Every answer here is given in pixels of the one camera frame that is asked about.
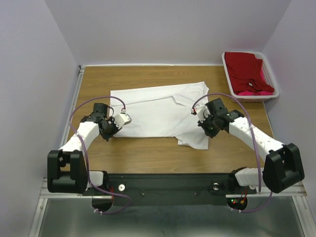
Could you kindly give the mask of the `white t shirt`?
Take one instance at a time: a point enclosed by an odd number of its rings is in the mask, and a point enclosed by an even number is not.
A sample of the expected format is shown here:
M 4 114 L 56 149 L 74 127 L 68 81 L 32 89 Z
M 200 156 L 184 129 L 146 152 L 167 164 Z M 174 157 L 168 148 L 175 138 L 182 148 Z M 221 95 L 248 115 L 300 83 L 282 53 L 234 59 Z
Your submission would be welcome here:
M 175 137 L 178 145 L 197 150 L 208 149 L 208 137 L 198 126 L 198 117 L 191 114 L 194 102 L 202 98 L 209 88 L 205 82 L 138 89 L 112 90 L 110 106 L 115 114 L 121 112 L 121 99 L 132 122 L 123 127 L 116 137 L 159 138 Z

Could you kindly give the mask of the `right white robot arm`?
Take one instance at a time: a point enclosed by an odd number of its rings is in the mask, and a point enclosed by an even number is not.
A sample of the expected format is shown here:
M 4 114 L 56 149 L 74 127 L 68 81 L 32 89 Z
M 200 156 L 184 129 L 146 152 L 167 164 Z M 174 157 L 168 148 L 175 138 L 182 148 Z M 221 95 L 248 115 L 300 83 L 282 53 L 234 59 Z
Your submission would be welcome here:
M 238 138 L 254 152 L 257 162 L 264 166 L 241 168 L 227 180 L 227 187 L 238 193 L 244 187 L 267 187 L 273 193 L 304 180 L 305 173 L 299 148 L 293 143 L 285 144 L 267 135 L 250 121 L 247 111 L 229 111 L 222 99 L 206 104 L 195 102 L 192 114 L 198 117 L 198 126 L 206 136 L 214 138 L 220 131 Z

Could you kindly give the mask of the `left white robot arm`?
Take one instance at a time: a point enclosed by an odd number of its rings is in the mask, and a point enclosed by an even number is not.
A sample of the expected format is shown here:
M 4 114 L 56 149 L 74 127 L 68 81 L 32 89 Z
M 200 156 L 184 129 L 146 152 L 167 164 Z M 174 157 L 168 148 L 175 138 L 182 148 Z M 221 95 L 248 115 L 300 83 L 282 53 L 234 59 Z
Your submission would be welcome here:
M 84 149 L 95 138 L 101 136 L 109 141 L 119 128 L 114 124 L 113 116 L 107 117 L 106 104 L 95 103 L 90 115 L 84 116 L 75 134 L 58 150 L 47 155 L 47 188 L 51 193 L 82 194 L 88 187 L 88 172 L 84 160 Z

